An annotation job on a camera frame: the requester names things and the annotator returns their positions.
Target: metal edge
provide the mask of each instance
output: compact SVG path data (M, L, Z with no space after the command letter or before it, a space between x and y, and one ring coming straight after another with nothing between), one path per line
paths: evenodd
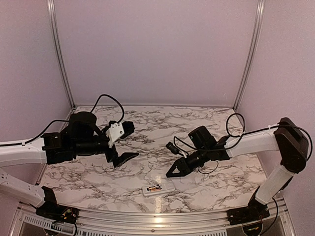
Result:
M279 216L287 214L283 198L277 199ZM276 215L274 202L268 204L271 219ZM190 212L190 213L133 213L104 210L83 209L79 211L77 225L79 229L106 231L113 234L150 235L182 235L195 234L240 227L230 226L227 220L228 209ZM27 204L20 204L19 211L34 214L34 209Z
M92 107L93 104L78 104L76 105L77 107ZM99 105L97 105L96 107L101 107L101 106L117 106L115 103L100 103ZM150 107L202 107L202 108L229 108L232 109L232 107L230 106L209 106L209 105L196 105L196 104L161 104L161 103L156 103L156 104L140 104L140 103L135 103L135 104L123 104L123 106L125 107L141 107L141 106L150 106Z
M290 214L284 214L280 216L281 224L284 230L285 236L296 236Z
M68 114L67 117L66 117L66 120L69 120L70 115L72 115L72 114L74 113L74 111L75 111L75 108L72 108L72 109L70 110L69 114ZM59 132L62 131L62 130L65 128L66 125L67 125L66 123L63 123L63 125L62 125L61 128L59 129ZM47 168L47 164L43 164L43 167L42 167L42 169L41 169L41 171L40 171L40 173L39 173L39 175L38 175L38 178L37 178L37 180L36 180L35 185L39 185L39 184L40 184L41 179L43 178L43 175L44 175L44 173L45 173L46 168Z
M47 0L47 8L48 8L48 13L50 17L50 26L51 26L51 31L53 35L53 41L55 45L58 65L59 65L59 69L62 76L64 90L65 90L69 105L71 106L71 108L74 108L75 103L74 103L73 95L70 89L70 84L69 84L67 72L65 69L63 55L62 55L61 46L60 46L54 0Z
M255 52L257 50L258 40L259 40L259 36L260 36L260 32L261 32L264 6L265 6L265 0L258 0L250 50L249 50L248 57L246 60L246 64L245 64L242 80L240 83L240 87L238 89L238 92L237 92L237 95L235 98L235 102L234 102L234 106L233 106L233 109L236 111L238 110L240 103L241 103L241 100L243 98L245 87L246 87L246 84L248 82L250 71L252 68L252 62L254 59L254 55L255 55Z
M15 211L12 224L9 230L9 236L18 236L22 228L22 213L17 209Z

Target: white object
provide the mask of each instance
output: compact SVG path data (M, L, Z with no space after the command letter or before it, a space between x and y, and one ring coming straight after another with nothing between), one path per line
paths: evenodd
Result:
M27 140L15 141L14 143L25 143ZM42 150L44 139L39 138L25 145L0 147L0 167L13 166L29 163L47 163L46 153Z
M44 204L44 190L28 184L0 169L0 192L19 199L21 202L40 207Z
M268 150L279 150L279 146L274 135L277 128L244 135L241 141L233 148L226 150L229 157L235 157L243 154L255 153ZM233 146L240 138L228 138L224 148ZM270 200L278 193L282 187L295 175L288 171L284 166L279 165L273 170L271 175L258 189L255 199L261 204L268 204Z
M279 150L274 132L277 128L264 130L258 133L244 135L241 141L226 153L229 157L235 157L242 154L255 153L267 150ZM240 138L228 138L224 148L229 148L236 144Z
M110 148L114 145L114 143L124 135L125 131L123 125L121 123L115 123L110 126L110 128L106 131L106 136L109 138L108 145Z
M154 195L160 195L164 193L170 193L175 191L175 186L173 182L166 182L161 184L151 184L148 186L142 187L143 195L145 197L148 196L154 196Z
M255 199L261 204L268 204L273 196L295 175L284 166L278 166L258 189Z

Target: small object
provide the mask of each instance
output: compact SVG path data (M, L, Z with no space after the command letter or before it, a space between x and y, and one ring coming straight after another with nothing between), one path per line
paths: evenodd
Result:
M124 134L120 138L124 139L128 137L130 134L132 134L135 128L132 121L124 121L122 125L124 128Z
M153 196L153 195L160 195L164 193L169 193L175 191L175 186L173 182L166 182L161 184L155 184L155 185L148 185L142 187L143 195L145 197L147 196Z
M112 148L114 143L124 134L124 128L118 123L110 125L110 128L106 131L106 136L109 138L108 146Z
M180 150L174 146L171 142L168 142L166 145L166 148L169 149L174 155L177 155L180 153Z

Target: white marble pattern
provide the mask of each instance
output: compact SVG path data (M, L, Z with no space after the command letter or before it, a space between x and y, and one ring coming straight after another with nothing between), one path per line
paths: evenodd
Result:
M89 111L81 107L78 111ZM165 145L176 135L189 142L187 134L205 125L218 140L226 135L225 121L233 113L227 108L199 107L125 107L124 120L135 124L135 132L116 144L119 154L139 152L140 156L114 169L104 155L78 157L72 162L50 165L41 185L54 189L60 204L128 212L193 212L246 205L255 189L266 177L256 155L220 161L209 175L194 171L181 178L171 178L175 192L144 197L142 187L148 180L166 181L166 172L180 156ZM119 107L98 107L94 113L103 128L118 120ZM240 131L236 117L230 121L232 131ZM216 162L208 162L203 171L211 171Z

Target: electronic component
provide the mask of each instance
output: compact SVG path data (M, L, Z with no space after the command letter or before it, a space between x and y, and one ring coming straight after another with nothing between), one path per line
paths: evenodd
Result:
M159 195L164 193L170 193L175 191L175 187L172 181L165 182L165 183L157 183L151 184L148 186L142 187L143 195L145 197Z

